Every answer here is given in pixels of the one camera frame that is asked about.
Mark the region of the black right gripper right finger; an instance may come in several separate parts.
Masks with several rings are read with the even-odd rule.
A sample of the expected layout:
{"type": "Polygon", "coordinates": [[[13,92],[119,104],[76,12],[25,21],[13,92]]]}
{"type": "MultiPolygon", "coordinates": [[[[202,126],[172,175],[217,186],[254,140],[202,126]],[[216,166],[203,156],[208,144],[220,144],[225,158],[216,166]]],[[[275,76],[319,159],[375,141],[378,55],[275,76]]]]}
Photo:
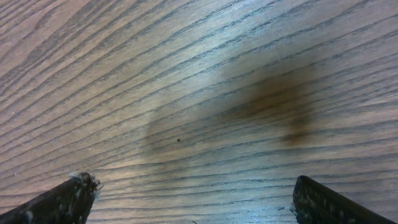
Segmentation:
{"type": "Polygon", "coordinates": [[[305,175],[297,178],[292,196],[299,224],[394,224],[305,175]]]}

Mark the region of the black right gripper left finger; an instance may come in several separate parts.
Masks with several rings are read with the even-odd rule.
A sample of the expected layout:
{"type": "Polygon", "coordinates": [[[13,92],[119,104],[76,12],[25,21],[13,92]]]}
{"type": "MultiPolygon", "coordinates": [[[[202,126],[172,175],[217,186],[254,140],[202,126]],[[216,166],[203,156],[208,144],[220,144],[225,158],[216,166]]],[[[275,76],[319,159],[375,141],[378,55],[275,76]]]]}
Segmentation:
{"type": "Polygon", "coordinates": [[[82,172],[1,215],[1,224],[85,224],[100,181],[82,172]]]}

